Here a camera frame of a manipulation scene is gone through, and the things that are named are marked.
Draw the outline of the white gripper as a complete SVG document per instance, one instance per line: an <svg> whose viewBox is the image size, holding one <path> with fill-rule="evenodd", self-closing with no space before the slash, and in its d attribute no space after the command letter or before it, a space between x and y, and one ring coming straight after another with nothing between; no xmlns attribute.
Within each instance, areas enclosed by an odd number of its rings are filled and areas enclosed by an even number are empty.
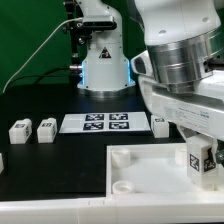
<svg viewBox="0 0 224 224"><path fill-rule="evenodd" d="M196 136L197 132L216 138L212 143L213 160L224 166L223 101L196 94L170 93L144 76L139 77L139 87L146 108L153 115L178 125L184 140Z"/></svg>

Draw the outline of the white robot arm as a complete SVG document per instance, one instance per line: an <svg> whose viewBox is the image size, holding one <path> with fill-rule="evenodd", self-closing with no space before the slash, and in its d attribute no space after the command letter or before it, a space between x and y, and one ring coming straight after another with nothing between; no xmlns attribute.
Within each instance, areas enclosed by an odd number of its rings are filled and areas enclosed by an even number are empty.
<svg viewBox="0 0 224 224"><path fill-rule="evenodd" d="M214 0L127 0L147 47L130 62L123 55L120 14L102 0L76 4L82 12L77 27L92 36L80 90L118 94L131 85L131 66L147 109L217 139L216 161L224 165L224 35Z"/></svg>

